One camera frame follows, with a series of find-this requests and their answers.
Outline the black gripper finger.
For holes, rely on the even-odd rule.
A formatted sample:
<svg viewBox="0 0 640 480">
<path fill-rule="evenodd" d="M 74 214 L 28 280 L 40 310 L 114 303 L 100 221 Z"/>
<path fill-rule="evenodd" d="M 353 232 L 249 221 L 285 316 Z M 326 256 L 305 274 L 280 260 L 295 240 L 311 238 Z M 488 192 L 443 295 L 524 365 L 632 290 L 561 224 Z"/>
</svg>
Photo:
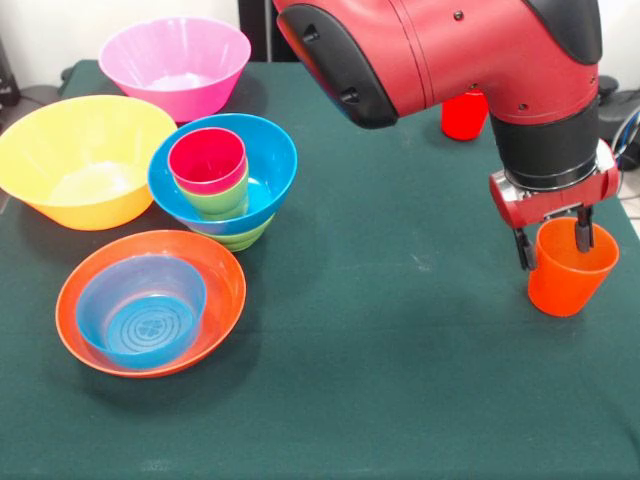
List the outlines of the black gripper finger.
<svg viewBox="0 0 640 480">
<path fill-rule="evenodd" d="M 577 249 L 582 253 L 588 253 L 594 247 L 593 236 L 593 207 L 579 206 L 576 210 L 575 239 Z"/>
<path fill-rule="evenodd" d="M 537 268 L 534 244 L 530 241 L 526 232 L 521 228 L 514 230 L 514 239 L 521 268 L 525 271 L 534 271 Z"/>
</svg>

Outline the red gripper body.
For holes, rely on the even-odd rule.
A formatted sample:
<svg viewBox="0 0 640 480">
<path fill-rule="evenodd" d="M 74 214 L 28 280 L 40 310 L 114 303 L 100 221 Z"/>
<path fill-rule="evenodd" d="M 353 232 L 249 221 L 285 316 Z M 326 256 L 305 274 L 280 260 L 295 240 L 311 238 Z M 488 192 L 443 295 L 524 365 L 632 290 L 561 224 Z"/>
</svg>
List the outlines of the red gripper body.
<svg viewBox="0 0 640 480">
<path fill-rule="evenodd" d="M 504 171 L 498 171 L 489 176 L 489 191 L 504 222 L 511 229 L 521 229 L 579 206 L 593 207 L 613 196 L 619 181 L 620 175 L 611 147 L 600 140 L 596 150 L 595 170 L 568 188 L 526 190 L 512 184 Z"/>
</svg>

